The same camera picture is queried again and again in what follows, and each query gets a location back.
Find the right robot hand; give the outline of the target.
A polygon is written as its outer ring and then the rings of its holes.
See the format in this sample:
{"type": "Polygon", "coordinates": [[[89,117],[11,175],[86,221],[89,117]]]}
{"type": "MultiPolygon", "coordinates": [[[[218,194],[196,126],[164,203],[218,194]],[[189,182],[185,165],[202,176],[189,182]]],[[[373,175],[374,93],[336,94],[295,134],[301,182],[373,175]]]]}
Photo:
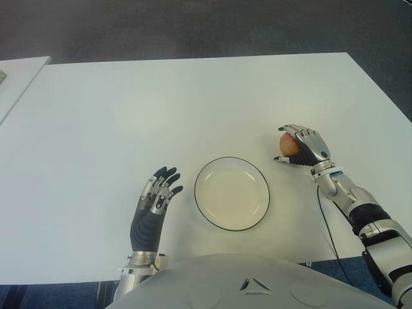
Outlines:
{"type": "Polygon", "coordinates": [[[330,160],[328,146],[317,131],[295,124],[281,126],[278,130],[292,137],[292,141],[297,144],[297,153],[276,156],[275,162],[313,167],[330,160]]]}

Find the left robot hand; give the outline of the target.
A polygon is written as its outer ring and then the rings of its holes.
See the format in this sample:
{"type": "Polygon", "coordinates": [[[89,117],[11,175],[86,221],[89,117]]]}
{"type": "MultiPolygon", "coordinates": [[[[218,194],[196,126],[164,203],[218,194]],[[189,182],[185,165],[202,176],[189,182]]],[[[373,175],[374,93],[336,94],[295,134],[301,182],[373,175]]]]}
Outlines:
{"type": "Polygon", "coordinates": [[[130,228],[131,248],[135,252],[157,252],[170,201],[183,191],[171,187],[180,179],[177,168],[162,167],[146,182],[138,199],[130,228]]]}

